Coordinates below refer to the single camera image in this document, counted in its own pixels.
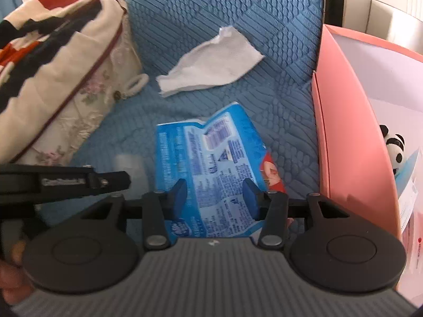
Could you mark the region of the person left hand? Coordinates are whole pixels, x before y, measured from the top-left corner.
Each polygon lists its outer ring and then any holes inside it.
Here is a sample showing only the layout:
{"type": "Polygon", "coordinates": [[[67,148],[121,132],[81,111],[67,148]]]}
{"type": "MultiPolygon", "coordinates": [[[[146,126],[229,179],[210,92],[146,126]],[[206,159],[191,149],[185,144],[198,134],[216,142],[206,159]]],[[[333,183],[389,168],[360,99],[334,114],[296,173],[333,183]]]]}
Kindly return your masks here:
{"type": "Polygon", "coordinates": [[[34,292],[34,287],[21,266],[25,248],[26,242],[20,240],[11,249],[11,262],[1,261],[1,296],[10,306],[19,304],[34,292]]]}

